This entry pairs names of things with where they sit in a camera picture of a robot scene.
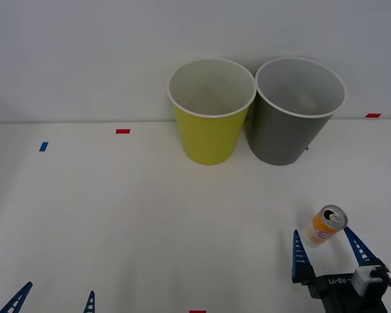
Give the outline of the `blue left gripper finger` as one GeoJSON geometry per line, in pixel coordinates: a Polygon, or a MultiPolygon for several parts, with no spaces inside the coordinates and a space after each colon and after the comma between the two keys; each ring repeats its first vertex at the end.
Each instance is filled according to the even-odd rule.
{"type": "Polygon", "coordinates": [[[91,291],[86,302],[83,313],[95,313],[95,293],[91,291]]]}
{"type": "Polygon", "coordinates": [[[32,287],[33,287],[32,282],[26,283],[26,285],[23,288],[21,288],[11,298],[11,300],[0,310],[0,313],[19,313],[32,287]]]}

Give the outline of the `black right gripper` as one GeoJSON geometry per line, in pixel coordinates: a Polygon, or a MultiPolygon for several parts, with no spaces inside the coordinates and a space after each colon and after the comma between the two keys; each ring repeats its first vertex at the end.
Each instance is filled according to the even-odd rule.
{"type": "MultiPolygon", "coordinates": [[[[355,273],[361,271],[361,267],[365,269],[381,267],[386,273],[390,272],[389,268],[348,226],[343,230],[358,262],[355,273]]],[[[307,284],[311,297],[322,301],[325,312],[387,312],[382,302],[387,284],[382,280],[371,283],[364,296],[360,296],[352,285],[352,277],[352,273],[346,273],[316,278],[299,232],[294,230],[292,281],[294,284],[307,284]]]]}

